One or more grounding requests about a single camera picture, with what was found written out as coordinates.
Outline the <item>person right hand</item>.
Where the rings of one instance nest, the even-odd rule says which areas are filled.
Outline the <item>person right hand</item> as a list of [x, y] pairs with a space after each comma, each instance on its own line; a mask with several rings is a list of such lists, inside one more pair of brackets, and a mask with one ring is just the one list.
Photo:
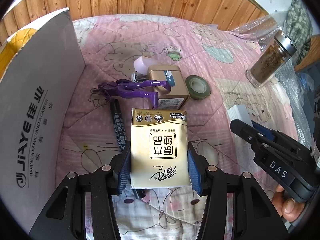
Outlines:
[[280, 216], [289, 222], [294, 222], [303, 212], [305, 204], [296, 202], [293, 198], [284, 198], [284, 188], [277, 185], [272, 197], [272, 203]]

